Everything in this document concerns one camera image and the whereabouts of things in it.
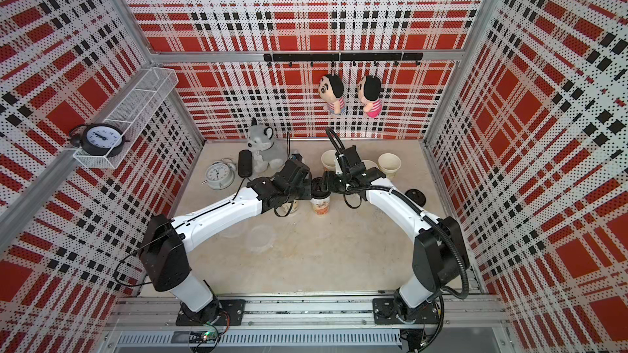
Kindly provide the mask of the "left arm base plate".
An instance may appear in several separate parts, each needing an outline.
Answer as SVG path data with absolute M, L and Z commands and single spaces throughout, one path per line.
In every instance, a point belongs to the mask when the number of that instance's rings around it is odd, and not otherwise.
M 193 312 L 185 303 L 182 303 L 176 320 L 176 326 L 240 326 L 245 314 L 245 304 L 246 301 L 242 299 L 214 299 L 202 310 Z

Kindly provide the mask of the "black cup lid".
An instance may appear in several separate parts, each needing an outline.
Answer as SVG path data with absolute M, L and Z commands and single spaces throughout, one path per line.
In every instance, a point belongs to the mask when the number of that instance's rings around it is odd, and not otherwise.
M 425 194 L 418 189 L 409 189 L 405 192 L 405 196 L 412 200 L 415 204 L 420 207 L 424 207 L 427 203 L 427 198 Z
M 322 177 L 316 177 L 312 180 L 311 182 L 311 194 L 312 194 L 312 199 L 318 199 L 318 200 L 322 200 L 322 199 L 326 199 L 329 198 L 331 195 L 330 191 L 327 191 L 323 188 L 322 186 Z

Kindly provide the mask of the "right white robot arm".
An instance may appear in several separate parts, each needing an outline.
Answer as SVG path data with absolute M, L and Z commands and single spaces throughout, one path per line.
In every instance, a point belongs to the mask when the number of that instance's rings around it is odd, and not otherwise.
M 456 219 L 428 212 L 379 169 L 367 169 L 355 146 L 335 147 L 335 171 L 325 173 L 322 188 L 335 194 L 357 194 L 385 213 L 413 242 L 412 276 L 393 294 L 392 317 L 414 323 L 423 309 L 435 308 L 444 294 L 460 300 L 469 296 L 469 255 Z

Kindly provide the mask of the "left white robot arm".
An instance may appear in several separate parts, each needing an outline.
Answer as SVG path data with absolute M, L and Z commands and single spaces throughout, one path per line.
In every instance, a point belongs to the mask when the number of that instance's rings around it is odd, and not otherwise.
M 183 319 L 207 325 L 222 315 L 222 305 L 206 282 L 192 274 L 188 253 L 214 235 L 283 204 L 312 199 L 312 173 L 299 154 L 291 155 L 272 177 L 257 177 L 236 194 L 175 218 L 152 217 L 138 249 L 150 283 L 181 302 Z

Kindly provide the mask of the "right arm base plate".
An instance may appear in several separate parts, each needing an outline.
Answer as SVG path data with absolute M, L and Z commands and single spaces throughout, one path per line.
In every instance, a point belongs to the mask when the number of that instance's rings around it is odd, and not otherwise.
M 377 325 L 437 325 L 439 323 L 439 312 L 433 303 L 424 303 L 416 308 L 410 308 L 400 298 L 375 298 L 372 300 L 372 309 Z

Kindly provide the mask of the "paper milk tea cup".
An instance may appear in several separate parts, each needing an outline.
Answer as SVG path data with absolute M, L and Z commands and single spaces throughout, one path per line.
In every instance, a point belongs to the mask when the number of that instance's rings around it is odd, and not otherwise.
M 290 204 L 286 204 L 289 214 L 294 214 L 299 210 L 299 201 L 294 200 Z

